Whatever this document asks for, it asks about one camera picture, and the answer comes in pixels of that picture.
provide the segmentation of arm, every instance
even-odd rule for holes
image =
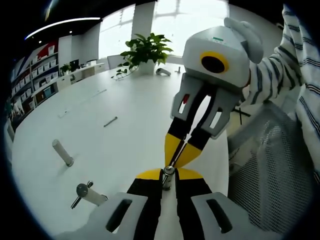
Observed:
[[[250,64],[249,93],[243,93],[243,106],[274,99],[285,89],[303,84],[302,74],[296,55],[296,47],[288,26],[284,25],[280,45],[274,54],[264,57],[259,64]]]

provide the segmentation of table surface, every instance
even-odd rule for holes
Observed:
[[[137,174],[164,167],[165,135],[182,77],[175,72],[178,66],[165,66],[171,76],[133,73],[118,81],[111,79],[116,69],[98,73],[50,97],[19,125],[12,147],[13,177],[26,205],[49,235],[80,228],[96,207],[81,200],[71,210],[78,184],[91,180],[93,190],[110,198],[126,192]],[[206,104],[201,104],[193,127]],[[116,121],[103,127],[115,116]],[[72,167],[53,149],[54,139],[74,158]],[[210,139],[202,154],[185,167],[202,174],[213,192],[227,195],[226,131]],[[174,187],[163,192],[155,239],[182,239],[175,194]]]

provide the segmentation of striped shirt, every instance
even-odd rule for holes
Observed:
[[[250,65],[249,94],[241,106],[276,98],[285,89],[305,84],[295,112],[304,141],[317,172],[320,172],[320,54],[306,29],[288,7],[282,11],[282,41],[274,54]]]

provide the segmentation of metal peg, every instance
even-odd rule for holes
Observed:
[[[108,200],[107,196],[97,193],[96,191],[88,188],[88,186],[83,183],[80,183],[76,187],[76,193],[80,198],[87,200],[88,202],[97,206],[100,206]]]
[[[118,117],[115,116],[112,120],[108,121],[105,125],[103,125],[103,127],[105,128],[106,126],[108,126],[109,124],[111,124],[113,121],[117,120]]]
[[[91,188],[93,184],[94,184],[93,181],[88,181],[88,183],[86,184],[86,186],[87,186],[88,188]],[[81,197],[78,196],[78,197],[75,199],[75,201],[72,203],[71,209],[74,209],[74,208],[78,205],[78,203],[80,202],[80,200],[81,200]]]
[[[175,168],[173,166],[166,166],[163,169],[162,189],[165,191],[170,190],[172,177],[174,176]]]
[[[178,71],[175,71],[175,72],[178,73],[178,74],[181,73],[180,69],[181,69],[181,67],[179,67]]]
[[[52,141],[52,147],[59,154],[62,160],[68,167],[71,167],[74,164],[74,159],[67,153],[64,147],[61,145],[58,139]]]

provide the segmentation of ceiling light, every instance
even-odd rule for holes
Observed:
[[[35,34],[41,32],[42,30],[45,30],[47,28],[50,28],[50,27],[53,27],[53,26],[56,26],[59,24],[65,24],[65,23],[76,22],[76,21],[85,21],[85,20],[100,20],[100,19],[101,19],[100,17],[81,17],[81,18],[73,18],[73,19],[69,19],[69,20],[58,21],[58,22],[52,23],[50,25],[44,26],[42,28],[39,28],[38,30],[30,33],[28,36],[25,37],[24,40],[26,40],[27,38],[30,38],[32,35],[35,35]]]

